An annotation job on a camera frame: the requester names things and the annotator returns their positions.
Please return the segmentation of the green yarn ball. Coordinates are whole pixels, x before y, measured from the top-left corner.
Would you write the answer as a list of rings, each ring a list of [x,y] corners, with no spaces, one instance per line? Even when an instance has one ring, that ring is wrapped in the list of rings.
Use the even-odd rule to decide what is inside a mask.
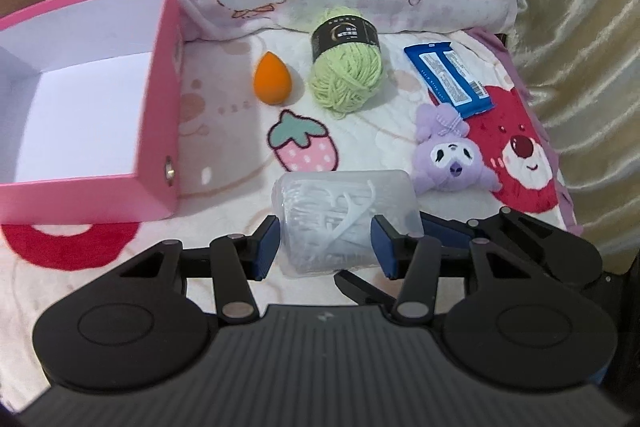
[[[326,11],[311,34],[311,98],[335,118],[357,113],[381,90],[384,75],[378,31],[349,8]]]

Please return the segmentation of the blue wet wipes pack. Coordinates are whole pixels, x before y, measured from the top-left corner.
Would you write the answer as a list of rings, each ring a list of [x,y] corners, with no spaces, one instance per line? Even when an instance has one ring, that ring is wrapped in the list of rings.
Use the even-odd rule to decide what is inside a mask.
[[[488,91],[466,68],[450,42],[414,44],[406,46],[404,52],[436,100],[450,104],[463,119],[494,108]]]

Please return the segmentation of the clear floss pick box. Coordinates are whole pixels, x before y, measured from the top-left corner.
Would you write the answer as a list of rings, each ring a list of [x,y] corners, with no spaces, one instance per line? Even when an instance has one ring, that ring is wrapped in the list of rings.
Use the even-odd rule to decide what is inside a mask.
[[[374,217],[402,235],[420,237],[419,203],[404,170],[288,172],[272,189],[281,223],[282,271],[311,277],[376,263]]]

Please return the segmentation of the orange makeup sponge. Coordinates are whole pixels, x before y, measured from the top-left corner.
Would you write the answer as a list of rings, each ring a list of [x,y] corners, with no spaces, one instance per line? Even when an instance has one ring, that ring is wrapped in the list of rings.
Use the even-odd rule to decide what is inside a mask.
[[[286,65],[272,52],[260,59],[253,77],[256,98],[268,105],[283,104],[291,95],[293,81]]]

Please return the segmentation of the gold satin curtain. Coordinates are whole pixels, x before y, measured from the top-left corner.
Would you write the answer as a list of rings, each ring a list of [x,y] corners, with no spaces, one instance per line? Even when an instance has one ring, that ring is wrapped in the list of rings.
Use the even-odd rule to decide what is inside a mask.
[[[518,0],[511,54],[605,269],[639,251],[639,0]]]

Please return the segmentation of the purple plush toy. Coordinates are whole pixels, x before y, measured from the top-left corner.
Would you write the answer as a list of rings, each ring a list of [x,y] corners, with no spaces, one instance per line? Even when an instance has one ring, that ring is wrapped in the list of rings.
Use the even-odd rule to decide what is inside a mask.
[[[469,124],[451,104],[418,107],[411,175],[416,194],[470,187],[489,192],[502,189],[497,173],[485,165],[480,148],[468,138],[469,132]]]

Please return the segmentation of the pink storage box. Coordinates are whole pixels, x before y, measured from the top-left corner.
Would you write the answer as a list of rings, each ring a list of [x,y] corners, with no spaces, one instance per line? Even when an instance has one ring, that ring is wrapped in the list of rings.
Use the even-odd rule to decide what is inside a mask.
[[[1,21],[1,219],[152,221],[178,199],[177,0],[46,0]]]

